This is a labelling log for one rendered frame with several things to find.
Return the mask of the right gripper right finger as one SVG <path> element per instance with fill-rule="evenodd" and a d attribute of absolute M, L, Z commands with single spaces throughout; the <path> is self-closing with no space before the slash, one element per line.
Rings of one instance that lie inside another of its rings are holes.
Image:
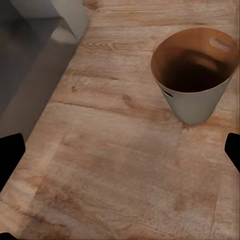
<path fill-rule="evenodd" d="M 225 152 L 240 172 L 240 135 L 229 133 L 226 139 Z"/>

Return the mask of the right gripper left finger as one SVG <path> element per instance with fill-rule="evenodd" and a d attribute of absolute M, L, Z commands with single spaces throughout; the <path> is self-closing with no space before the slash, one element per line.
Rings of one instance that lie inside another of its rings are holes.
<path fill-rule="evenodd" d="M 0 138 L 0 190 L 6 184 L 24 153 L 25 142 L 21 133 Z"/>

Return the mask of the trash can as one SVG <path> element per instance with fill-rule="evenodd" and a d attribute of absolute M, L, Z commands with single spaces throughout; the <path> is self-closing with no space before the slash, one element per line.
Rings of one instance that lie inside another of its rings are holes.
<path fill-rule="evenodd" d="M 210 44 L 228 44 L 225 53 Z M 227 33 L 209 27 L 179 31 L 153 52 L 150 68 L 174 115 L 198 125 L 209 119 L 240 64 L 240 47 Z"/>

